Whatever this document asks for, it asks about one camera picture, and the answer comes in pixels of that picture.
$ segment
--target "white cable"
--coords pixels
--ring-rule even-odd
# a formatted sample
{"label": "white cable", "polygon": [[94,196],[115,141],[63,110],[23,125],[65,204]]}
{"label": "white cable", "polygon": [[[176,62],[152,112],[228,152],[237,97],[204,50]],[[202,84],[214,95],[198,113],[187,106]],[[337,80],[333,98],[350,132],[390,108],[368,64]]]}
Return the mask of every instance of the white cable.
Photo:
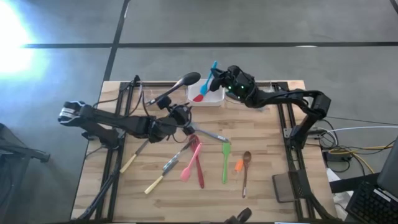
{"label": "white cable", "polygon": [[339,129],[329,130],[328,133],[332,131],[344,131],[344,130],[365,129],[365,128],[398,128],[398,126],[366,126],[366,127],[339,128]]}
{"label": "white cable", "polygon": [[326,128],[319,128],[319,127],[317,127],[317,128],[318,128],[318,129],[321,129],[321,130],[324,130],[324,131],[326,131],[327,133],[329,133],[329,134],[332,136],[332,138],[335,140],[335,145],[338,146],[338,141],[337,141],[337,138],[336,138],[336,136],[335,136],[334,133],[331,133],[330,130],[327,130]]}

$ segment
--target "wooden spoon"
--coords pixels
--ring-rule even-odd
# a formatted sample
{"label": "wooden spoon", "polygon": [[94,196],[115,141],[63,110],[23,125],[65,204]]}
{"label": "wooden spoon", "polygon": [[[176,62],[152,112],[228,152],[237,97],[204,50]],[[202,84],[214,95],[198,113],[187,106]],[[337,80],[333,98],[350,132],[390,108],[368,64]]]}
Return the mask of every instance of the wooden spoon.
{"label": "wooden spoon", "polygon": [[250,161],[251,161],[251,153],[249,151],[244,152],[243,154],[244,179],[243,179],[242,198],[245,198],[247,193],[246,182],[248,181],[248,169]]}

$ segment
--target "wooden table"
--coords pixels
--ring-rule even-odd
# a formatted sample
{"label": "wooden table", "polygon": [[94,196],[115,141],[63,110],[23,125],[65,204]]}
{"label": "wooden table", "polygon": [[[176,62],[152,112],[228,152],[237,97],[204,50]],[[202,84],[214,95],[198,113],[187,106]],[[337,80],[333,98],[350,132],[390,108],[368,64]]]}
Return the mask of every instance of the wooden table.
{"label": "wooden table", "polygon": [[[288,81],[288,83],[291,90],[305,89],[302,80]],[[104,82],[100,100],[116,98],[119,84],[120,82]],[[154,98],[166,89],[145,88],[146,100]],[[138,99],[137,92],[138,88],[134,90],[132,108]],[[170,95],[173,103],[185,102],[185,96],[184,88]],[[114,112],[115,106],[114,101],[100,104],[98,108]],[[156,116],[167,114],[165,110],[161,111],[156,106],[151,106],[148,110],[150,114]],[[293,203],[276,201],[271,179],[274,174],[283,174],[288,171],[276,105],[268,105],[264,111],[259,111],[229,100],[224,101],[220,107],[196,107],[192,109],[192,113],[193,121],[199,127],[219,133],[231,140],[228,183],[221,182],[223,170],[221,143],[198,134],[203,142],[200,162],[205,188],[201,189],[199,186],[195,166],[187,183],[180,180],[180,173],[192,156],[191,150],[188,150],[183,153],[179,159],[180,162],[163,181],[149,195],[146,195],[145,189],[162,174],[163,165],[183,146],[172,138],[169,141],[164,139],[162,142],[148,144],[130,168],[120,175],[113,221],[223,222],[246,207],[252,210],[250,222],[297,220]],[[297,122],[301,122],[305,115],[295,105],[294,113]],[[141,105],[134,114],[144,114]],[[178,130],[176,138],[183,140],[185,135]],[[122,164],[127,162],[143,141],[132,136],[126,138]],[[98,148],[99,145],[99,142],[90,142],[88,152]],[[248,196],[243,199],[241,196],[243,173],[236,177],[234,166],[245,151],[252,153],[252,161],[248,171]],[[336,216],[333,196],[319,147],[305,146],[303,156],[313,193],[326,210]],[[82,214],[98,193],[105,157],[106,150],[102,150],[90,155],[85,161],[72,218]],[[107,200],[109,199],[105,200],[104,215],[108,210]]]}

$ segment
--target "pink spatula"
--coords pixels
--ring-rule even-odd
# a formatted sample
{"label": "pink spatula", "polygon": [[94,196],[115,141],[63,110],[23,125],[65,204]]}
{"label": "pink spatula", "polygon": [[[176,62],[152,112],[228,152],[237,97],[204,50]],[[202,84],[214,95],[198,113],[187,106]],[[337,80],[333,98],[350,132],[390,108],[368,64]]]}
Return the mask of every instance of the pink spatula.
{"label": "pink spatula", "polygon": [[193,154],[192,159],[189,162],[189,165],[181,172],[180,178],[182,181],[186,182],[189,180],[189,177],[191,176],[191,166],[195,158],[198,156],[200,149],[201,149],[201,143],[199,143],[197,149],[195,150],[195,153]]}

